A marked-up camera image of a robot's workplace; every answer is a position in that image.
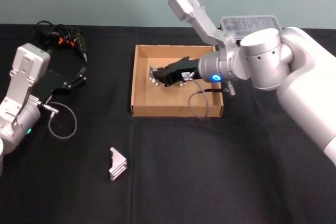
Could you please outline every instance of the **open cardboard box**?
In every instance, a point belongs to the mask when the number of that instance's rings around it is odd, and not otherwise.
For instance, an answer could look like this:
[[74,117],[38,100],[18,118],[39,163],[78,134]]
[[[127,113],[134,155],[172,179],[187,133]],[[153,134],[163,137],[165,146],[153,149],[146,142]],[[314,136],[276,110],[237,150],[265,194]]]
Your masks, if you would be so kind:
[[[194,116],[188,107],[188,98],[199,91],[199,87],[189,82],[183,87],[172,85],[155,86],[149,80],[149,68],[165,67],[189,56],[199,59],[207,52],[215,51],[212,46],[170,46],[137,45],[132,81],[131,111],[133,116]],[[204,89],[220,88],[220,83],[198,80]],[[209,101],[209,117],[220,117],[223,111],[223,95],[206,93]],[[201,116],[205,115],[206,102],[202,94],[193,96],[191,106]]]

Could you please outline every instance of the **gray cable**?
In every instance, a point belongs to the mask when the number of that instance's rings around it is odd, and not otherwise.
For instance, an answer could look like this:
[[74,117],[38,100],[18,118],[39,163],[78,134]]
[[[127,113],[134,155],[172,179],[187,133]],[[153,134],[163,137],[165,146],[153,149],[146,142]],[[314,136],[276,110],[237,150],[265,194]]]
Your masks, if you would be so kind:
[[72,114],[73,119],[75,121],[75,128],[74,128],[73,132],[70,135],[68,135],[68,136],[59,136],[59,135],[55,134],[55,132],[53,132],[53,130],[51,129],[51,121],[52,121],[53,117],[50,117],[49,122],[48,122],[48,129],[49,129],[50,133],[54,137],[56,137],[58,139],[69,139],[69,138],[71,138],[77,132],[77,118],[76,118],[75,113],[71,110],[71,108],[69,108],[68,106],[64,105],[63,103],[59,103],[59,102],[48,102],[48,103],[52,103],[52,104],[57,104],[59,106],[63,106],[64,108],[66,108],[67,110],[70,111],[70,113]]
[[208,101],[208,97],[206,97],[206,93],[205,93],[203,87],[201,86],[201,84],[200,84],[199,82],[197,82],[196,80],[193,80],[193,79],[190,79],[190,80],[193,81],[193,82],[195,82],[195,83],[199,86],[199,88],[201,89],[201,91],[202,91],[202,93],[203,93],[203,95],[204,95],[205,103],[206,103],[206,111],[205,111],[205,115],[204,115],[204,117],[201,117],[201,116],[200,116],[200,115],[193,109],[193,107],[192,107],[191,104],[190,104],[191,98],[192,98],[194,95],[199,94],[198,92],[195,92],[195,93],[191,94],[191,96],[189,97],[189,99],[188,99],[188,106],[189,106],[189,109],[190,109],[191,112],[194,114],[194,116],[196,116],[196,117],[198,117],[198,118],[200,118],[200,119],[206,118],[206,117],[208,116],[208,114],[209,114],[209,101]]

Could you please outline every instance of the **black table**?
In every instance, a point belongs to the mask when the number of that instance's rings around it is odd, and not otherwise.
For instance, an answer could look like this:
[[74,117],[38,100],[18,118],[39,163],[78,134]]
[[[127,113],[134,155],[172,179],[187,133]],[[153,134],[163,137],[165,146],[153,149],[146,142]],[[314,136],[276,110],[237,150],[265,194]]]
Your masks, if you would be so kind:
[[[43,116],[5,157],[0,223],[336,223],[336,168],[274,92],[234,83],[237,95],[217,119],[131,117],[135,45],[202,45],[193,29],[81,29],[87,85],[55,98],[73,108],[78,132],[57,140]],[[33,30],[0,26],[1,97],[15,50],[31,41]],[[307,32],[336,54],[334,30]],[[71,52],[59,51],[50,66],[67,75],[78,64]],[[71,118],[63,122],[70,127]],[[114,182],[108,173],[112,146],[129,164]]]

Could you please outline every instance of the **transparent plastic cover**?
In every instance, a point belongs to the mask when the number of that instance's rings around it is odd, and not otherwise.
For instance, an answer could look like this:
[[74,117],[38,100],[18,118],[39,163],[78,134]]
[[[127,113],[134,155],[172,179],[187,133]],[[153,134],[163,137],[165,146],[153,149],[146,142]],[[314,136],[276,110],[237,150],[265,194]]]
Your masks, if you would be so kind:
[[222,17],[220,24],[223,31],[234,32],[237,40],[262,29],[275,28],[282,31],[280,22],[274,15]]

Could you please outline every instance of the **blue led light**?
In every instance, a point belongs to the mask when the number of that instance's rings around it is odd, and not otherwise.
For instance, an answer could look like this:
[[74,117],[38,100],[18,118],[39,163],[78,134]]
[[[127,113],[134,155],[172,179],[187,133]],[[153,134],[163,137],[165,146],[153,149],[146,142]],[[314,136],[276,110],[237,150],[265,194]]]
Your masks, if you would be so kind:
[[220,81],[222,78],[220,77],[220,75],[218,75],[218,74],[214,74],[214,75],[211,77],[211,79],[212,79],[213,81]]

